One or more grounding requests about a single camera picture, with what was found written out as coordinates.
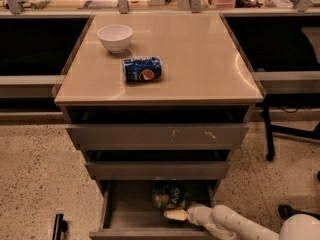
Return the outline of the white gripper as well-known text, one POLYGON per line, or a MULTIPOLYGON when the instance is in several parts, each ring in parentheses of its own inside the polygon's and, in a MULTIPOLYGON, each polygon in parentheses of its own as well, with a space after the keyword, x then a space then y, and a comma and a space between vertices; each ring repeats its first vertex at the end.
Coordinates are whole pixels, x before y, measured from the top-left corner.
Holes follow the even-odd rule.
POLYGON ((193 202, 187 209, 187 212, 182 207, 169 209, 164 212, 164 217, 177 221, 188 221, 196 226, 205 226, 213 223, 212 208, 202 204, 193 202))

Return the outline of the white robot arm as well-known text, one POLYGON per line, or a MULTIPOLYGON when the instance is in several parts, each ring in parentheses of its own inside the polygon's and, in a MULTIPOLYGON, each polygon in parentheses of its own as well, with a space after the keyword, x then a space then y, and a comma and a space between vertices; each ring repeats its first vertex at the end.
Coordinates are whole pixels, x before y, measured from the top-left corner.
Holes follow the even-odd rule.
POLYGON ((313 213, 280 205, 278 212, 285 220, 280 232, 265 228, 232 210, 225 205, 213 208, 193 202, 187 210, 170 209, 164 212, 167 219, 185 221, 204 227, 218 240, 320 240, 320 219, 313 213))

